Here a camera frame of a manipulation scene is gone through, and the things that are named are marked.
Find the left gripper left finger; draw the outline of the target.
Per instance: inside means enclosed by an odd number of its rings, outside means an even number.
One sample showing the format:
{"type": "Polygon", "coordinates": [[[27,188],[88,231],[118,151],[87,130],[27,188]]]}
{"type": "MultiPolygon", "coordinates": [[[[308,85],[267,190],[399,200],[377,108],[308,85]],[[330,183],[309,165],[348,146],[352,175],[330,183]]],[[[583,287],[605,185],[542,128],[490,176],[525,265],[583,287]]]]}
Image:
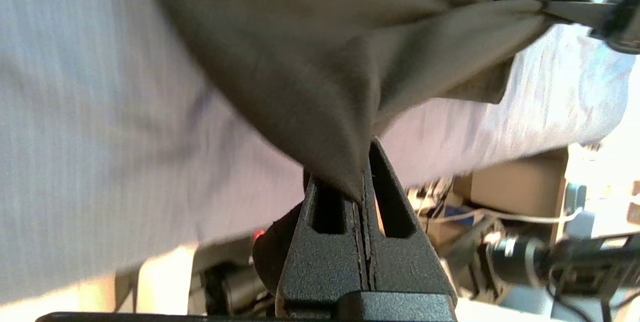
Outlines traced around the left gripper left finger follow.
{"type": "Polygon", "coordinates": [[[368,290],[365,246],[359,203],[310,176],[276,290],[276,317],[330,319],[340,298],[368,290]]]}

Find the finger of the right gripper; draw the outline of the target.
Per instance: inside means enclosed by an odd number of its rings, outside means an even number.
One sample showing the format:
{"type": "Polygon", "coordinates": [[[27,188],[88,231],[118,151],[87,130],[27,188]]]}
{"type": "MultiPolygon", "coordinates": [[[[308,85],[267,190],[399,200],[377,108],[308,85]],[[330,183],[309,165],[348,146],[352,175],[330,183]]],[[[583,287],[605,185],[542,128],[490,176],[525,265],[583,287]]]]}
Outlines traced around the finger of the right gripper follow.
{"type": "Polygon", "coordinates": [[[580,24],[592,29],[603,28],[617,5],[586,1],[547,1],[542,11],[568,24],[580,24]]]}

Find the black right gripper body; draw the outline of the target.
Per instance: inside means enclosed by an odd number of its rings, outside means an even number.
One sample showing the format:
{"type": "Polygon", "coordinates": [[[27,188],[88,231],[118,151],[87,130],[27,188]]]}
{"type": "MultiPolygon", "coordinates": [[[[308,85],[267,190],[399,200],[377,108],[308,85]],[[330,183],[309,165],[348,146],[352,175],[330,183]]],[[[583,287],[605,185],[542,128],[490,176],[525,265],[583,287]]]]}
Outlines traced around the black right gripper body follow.
{"type": "Polygon", "coordinates": [[[604,0],[610,5],[603,24],[590,30],[591,38],[622,54],[640,53],[640,0],[604,0]]]}

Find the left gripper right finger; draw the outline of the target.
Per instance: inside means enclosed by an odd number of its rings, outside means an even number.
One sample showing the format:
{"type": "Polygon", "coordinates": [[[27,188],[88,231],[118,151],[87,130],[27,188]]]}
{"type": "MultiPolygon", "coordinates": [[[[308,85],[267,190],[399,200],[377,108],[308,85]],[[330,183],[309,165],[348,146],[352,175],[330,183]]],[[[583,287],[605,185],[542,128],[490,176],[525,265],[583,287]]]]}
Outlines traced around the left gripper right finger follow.
{"type": "Polygon", "coordinates": [[[455,320],[457,296],[379,139],[359,204],[365,253],[363,320],[455,320]]]}

